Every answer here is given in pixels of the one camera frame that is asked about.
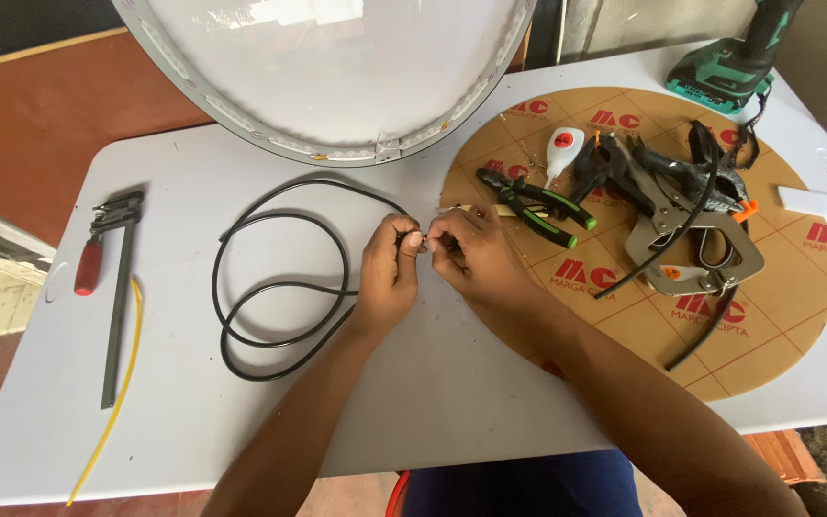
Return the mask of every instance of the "blue pants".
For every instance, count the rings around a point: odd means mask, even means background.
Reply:
[[[614,450],[412,470],[402,515],[641,517],[642,513],[633,467]]]

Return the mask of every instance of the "forearm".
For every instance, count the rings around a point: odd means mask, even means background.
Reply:
[[[295,515],[321,469],[346,400],[382,337],[351,316],[225,472],[202,515]]]
[[[553,297],[540,298],[518,320],[607,436],[686,511],[800,514],[787,487],[735,429],[636,354]]]

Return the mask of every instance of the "cordless drill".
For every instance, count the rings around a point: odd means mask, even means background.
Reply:
[[[738,113],[771,87],[777,46],[803,0],[755,0],[758,9],[745,41],[723,38],[684,54],[665,78],[670,91],[720,113]]]

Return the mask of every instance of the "person's right hand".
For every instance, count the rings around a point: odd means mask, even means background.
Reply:
[[[450,248],[452,237],[460,252]],[[517,311],[548,295],[506,239],[495,206],[477,203],[467,212],[448,210],[433,219],[427,244],[433,252],[433,269],[472,307]]]

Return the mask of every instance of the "fingernail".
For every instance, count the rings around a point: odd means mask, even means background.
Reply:
[[[409,247],[420,247],[423,242],[423,232],[410,232],[404,238],[404,243]]]

